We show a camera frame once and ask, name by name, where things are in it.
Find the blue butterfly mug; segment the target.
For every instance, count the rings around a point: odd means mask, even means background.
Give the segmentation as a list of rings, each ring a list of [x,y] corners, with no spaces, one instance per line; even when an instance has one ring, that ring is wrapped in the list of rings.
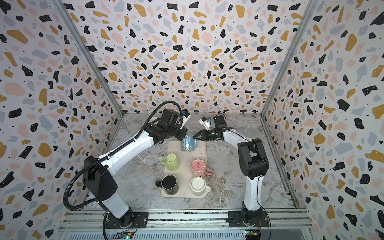
[[[186,136],[181,141],[181,150],[183,152],[194,151],[197,146],[198,146],[198,140],[194,139],[193,134],[186,134]]]

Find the light green mug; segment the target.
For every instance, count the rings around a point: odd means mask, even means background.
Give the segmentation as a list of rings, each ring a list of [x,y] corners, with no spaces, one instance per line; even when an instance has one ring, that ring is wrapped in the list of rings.
[[[170,153],[166,155],[162,160],[161,164],[166,167],[168,171],[175,172],[180,167],[180,161],[176,154]]]

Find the pink mug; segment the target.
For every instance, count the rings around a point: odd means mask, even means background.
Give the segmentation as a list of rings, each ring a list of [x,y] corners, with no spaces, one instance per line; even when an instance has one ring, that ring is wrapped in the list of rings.
[[[194,177],[208,177],[214,174],[214,171],[206,166],[206,163],[201,159],[193,160],[191,163],[191,171]]]

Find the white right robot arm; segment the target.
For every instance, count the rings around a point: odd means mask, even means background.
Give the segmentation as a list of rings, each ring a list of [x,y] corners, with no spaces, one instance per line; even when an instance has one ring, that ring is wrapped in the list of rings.
[[[264,176],[269,169],[262,140],[246,138],[231,127],[201,130],[194,139],[205,142],[222,140],[238,150],[239,166],[246,177],[241,222],[247,226],[260,223],[264,209],[261,205],[261,191]]]

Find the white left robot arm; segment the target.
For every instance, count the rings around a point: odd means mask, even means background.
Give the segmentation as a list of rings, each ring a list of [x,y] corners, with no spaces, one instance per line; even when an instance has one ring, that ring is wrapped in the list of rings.
[[[99,205],[116,219],[127,218],[131,210],[118,192],[115,175],[121,169],[127,169],[129,161],[146,149],[160,142],[175,137],[182,140],[188,129],[165,127],[160,122],[150,122],[138,137],[121,144],[112,151],[95,157],[86,158],[85,167],[90,167],[83,173],[83,184],[94,195]]]

